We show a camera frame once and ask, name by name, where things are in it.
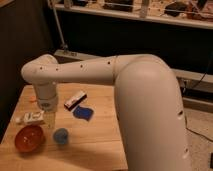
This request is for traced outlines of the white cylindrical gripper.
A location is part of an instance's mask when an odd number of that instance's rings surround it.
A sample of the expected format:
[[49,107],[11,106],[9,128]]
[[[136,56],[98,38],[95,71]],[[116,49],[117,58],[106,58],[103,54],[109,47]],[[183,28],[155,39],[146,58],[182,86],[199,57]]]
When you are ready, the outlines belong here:
[[[54,83],[35,85],[35,94],[38,107],[44,111],[53,111],[58,104],[58,94]],[[55,127],[55,113],[45,112],[44,120],[49,129]]]

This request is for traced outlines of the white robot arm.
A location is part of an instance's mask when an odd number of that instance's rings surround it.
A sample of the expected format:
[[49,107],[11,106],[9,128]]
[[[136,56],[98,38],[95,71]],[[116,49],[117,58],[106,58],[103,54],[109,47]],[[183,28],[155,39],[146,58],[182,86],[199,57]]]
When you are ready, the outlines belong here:
[[119,55],[60,64],[45,54],[21,69],[37,104],[51,111],[56,85],[112,85],[129,171],[192,171],[179,83],[172,69],[150,54]]

